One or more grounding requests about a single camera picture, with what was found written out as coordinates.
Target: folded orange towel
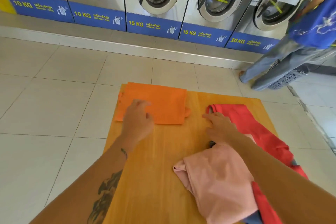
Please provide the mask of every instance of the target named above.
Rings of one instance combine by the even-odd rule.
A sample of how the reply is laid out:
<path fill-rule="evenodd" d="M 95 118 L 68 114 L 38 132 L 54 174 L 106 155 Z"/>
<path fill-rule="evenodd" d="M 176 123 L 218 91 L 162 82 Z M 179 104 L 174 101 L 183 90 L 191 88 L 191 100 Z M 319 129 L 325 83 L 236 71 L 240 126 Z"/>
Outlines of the folded orange towel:
<path fill-rule="evenodd" d="M 129 82 L 119 94 L 114 120 L 122 121 L 127 107 L 134 99 L 150 101 L 146 107 L 155 124 L 183 124 L 191 111 L 186 108 L 187 90 Z"/>

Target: red cloth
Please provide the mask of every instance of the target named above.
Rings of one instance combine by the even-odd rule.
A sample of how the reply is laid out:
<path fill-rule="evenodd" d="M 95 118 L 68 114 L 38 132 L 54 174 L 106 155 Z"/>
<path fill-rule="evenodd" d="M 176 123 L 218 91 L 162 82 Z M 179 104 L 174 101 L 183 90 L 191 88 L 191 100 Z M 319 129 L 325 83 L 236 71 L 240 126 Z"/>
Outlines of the red cloth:
<path fill-rule="evenodd" d="M 242 134 L 251 134 L 254 141 L 264 151 L 283 162 L 288 167 L 308 179 L 307 175 L 300 166 L 291 164 L 294 159 L 289 151 L 289 146 L 273 135 L 268 129 L 257 122 L 245 105 L 210 105 L 214 112 L 220 112 L 230 118 L 231 122 L 237 126 Z M 252 182 L 254 198 L 257 202 L 264 224 L 282 224 L 280 218 L 269 204 L 266 196 L 261 192 L 256 182 Z"/>

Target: jeans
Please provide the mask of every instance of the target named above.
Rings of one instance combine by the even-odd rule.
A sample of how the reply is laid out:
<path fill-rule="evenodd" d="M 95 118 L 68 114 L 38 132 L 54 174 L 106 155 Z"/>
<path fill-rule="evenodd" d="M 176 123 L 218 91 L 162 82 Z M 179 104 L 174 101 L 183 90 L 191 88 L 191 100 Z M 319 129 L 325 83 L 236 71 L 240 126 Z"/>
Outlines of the jeans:
<path fill-rule="evenodd" d="M 285 74 L 309 61 L 321 51 L 322 49 L 305 47 L 298 44 L 291 40 L 288 35 L 285 35 L 267 54 L 263 55 L 252 66 L 250 66 L 240 76 L 240 80 L 243 83 L 246 83 L 258 74 L 270 68 L 276 60 L 284 58 L 276 67 L 269 70 L 266 74 L 254 82 L 252 86 L 253 90 L 263 90 L 270 86 L 273 82 L 279 80 Z"/>

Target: navy fabric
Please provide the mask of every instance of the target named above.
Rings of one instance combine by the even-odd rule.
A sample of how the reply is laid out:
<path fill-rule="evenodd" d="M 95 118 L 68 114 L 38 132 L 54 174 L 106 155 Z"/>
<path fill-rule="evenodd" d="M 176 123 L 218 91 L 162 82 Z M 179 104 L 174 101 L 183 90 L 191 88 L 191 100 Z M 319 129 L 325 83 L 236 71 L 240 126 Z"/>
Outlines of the navy fabric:
<path fill-rule="evenodd" d="M 252 213 L 249 217 L 243 219 L 242 222 L 245 224 L 263 224 L 259 210 Z"/>
<path fill-rule="evenodd" d="M 307 47 L 330 47 L 336 40 L 336 0 L 324 0 L 302 16 L 289 29 L 289 37 Z"/>

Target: laundry basket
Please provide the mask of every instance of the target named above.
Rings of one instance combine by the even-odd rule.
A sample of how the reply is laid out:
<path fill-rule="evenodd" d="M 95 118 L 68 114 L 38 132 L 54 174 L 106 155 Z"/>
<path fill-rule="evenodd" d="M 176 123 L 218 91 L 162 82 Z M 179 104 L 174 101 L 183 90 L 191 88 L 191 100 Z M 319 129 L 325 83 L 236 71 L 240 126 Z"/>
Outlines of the laundry basket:
<path fill-rule="evenodd" d="M 270 70 L 276 67 L 280 62 L 281 62 L 280 60 L 275 61 L 275 63 L 271 66 Z M 306 64 L 303 64 L 297 67 L 296 69 L 290 71 L 288 74 L 285 74 L 282 78 L 280 78 L 279 80 L 268 86 L 268 88 L 271 90 L 277 90 L 279 88 L 282 88 L 286 84 L 295 81 L 297 78 L 303 75 L 307 75 L 308 73 L 309 73 L 308 66 Z"/>

